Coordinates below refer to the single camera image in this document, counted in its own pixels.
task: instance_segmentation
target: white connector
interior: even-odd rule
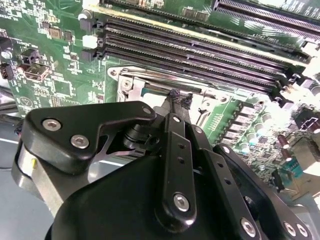
[[[82,45],[84,48],[95,49],[98,47],[98,38],[94,35],[84,35],[82,37]]]

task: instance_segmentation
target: metal bracket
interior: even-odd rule
[[[241,183],[243,195],[255,202],[259,223],[270,239],[311,240],[306,225],[226,144],[218,144],[213,151],[221,155],[234,176]]]
[[[228,239],[260,240],[260,231],[234,181],[224,158],[212,151],[204,131],[196,125],[188,128],[192,141],[193,158],[199,161],[205,176],[217,192],[218,208],[227,214],[225,225],[232,226]]]
[[[185,138],[185,122],[178,114],[166,116],[162,143],[155,214],[168,231],[181,233],[195,222],[197,206],[191,143]]]
[[[100,136],[155,119],[156,113],[140,101],[41,108],[27,114],[20,139],[38,159],[81,174],[96,155]]]

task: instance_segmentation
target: black cable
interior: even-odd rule
[[[9,109],[0,109],[0,115],[1,114],[14,114],[14,113],[18,113],[18,108],[17,107],[13,107],[13,108],[9,108]]]

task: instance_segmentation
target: silver screw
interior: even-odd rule
[[[146,107],[143,108],[143,111],[144,111],[146,114],[151,114],[150,109],[148,109],[148,108],[146,108]]]
[[[189,201],[187,198],[179,193],[173,196],[174,205],[181,211],[186,212],[189,210]]]
[[[296,230],[289,224],[289,223],[287,223],[287,222],[283,222],[283,225],[284,225],[284,227],[285,227],[285,229],[287,230],[287,232],[291,235],[291,236],[293,236],[293,237],[295,237],[297,234],[296,234]]]
[[[61,123],[58,120],[55,119],[46,119],[42,122],[42,126],[48,130],[48,131],[58,131],[59,129],[61,129]]]
[[[116,71],[116,70],[112,70],[112,71],[110,72],[110,74],[111,74],[111,76],[115,76],[115,75],[117,75],[117,71]]]
[[[241,218],[241,226],[250,237],[254,238],[256,236],[256,229],[248,219]]]
[[[194,129],[198,134],[202,133],[202,130],[200,127],[196,126]]]
[[[223,150],[224,150],[227,154],[229,154],[229,153],[230,153],[229,148],[227,148],[226,146],[223,146],[222,148],[223,148]]]
[[[266,166],[265,165],[260,165],[260,166],[258,166],[258,169],[260,171],[264,171],[264,170],[266,170]]]
[[[173,117],[173,120],[175,120],[175,121],[178,122],[178,123],[180,122],[180,119],[177,118],[176,116]]]
[[[82,135],[74,135],[71,137],[71,144],[77,149],[85,149],[89,146],[89,140]]]
[[[305,237],[308,237],[308,232],[305,230],[305,228],[303,226],[301,226],[299,223],[297,223],[296,225],[300,231],[300,233],[305,236]]]

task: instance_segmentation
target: surface mount component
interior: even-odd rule
[[[0,74],[3,79],[12,80],[15,78],[11,65],[5,62],[0,64]]]

